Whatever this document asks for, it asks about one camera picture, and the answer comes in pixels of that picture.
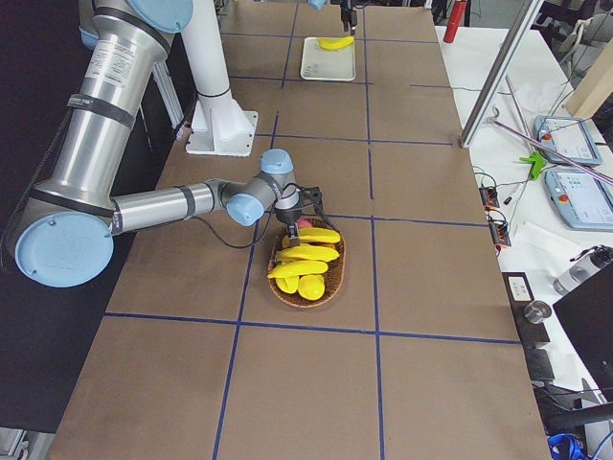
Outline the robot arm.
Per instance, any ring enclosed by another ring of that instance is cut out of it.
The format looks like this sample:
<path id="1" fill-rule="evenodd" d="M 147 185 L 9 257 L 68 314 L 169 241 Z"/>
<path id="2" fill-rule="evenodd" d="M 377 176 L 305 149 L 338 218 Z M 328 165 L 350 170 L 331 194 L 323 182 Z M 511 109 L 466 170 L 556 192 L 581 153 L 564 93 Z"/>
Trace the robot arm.
<path id="1" fill-rule="evenodd" d="M 292 241 L 307 190 L 289 154 L 271 149 L 247 182 L 210 179 L 114 196 L 113 183 L 154 67 L 180 36 L 197 92 L 194 154 L 246 156 L 258 120 L 234 100 L 211 1 L 82 1 L 83 41 L 93 54 L 67 103 L 52 175 L 26 194 L 9 250 L 28 278 L 69 288 L 97 277 L 123 233 L 225 211 L 249 226 L 272 209 Z"/>

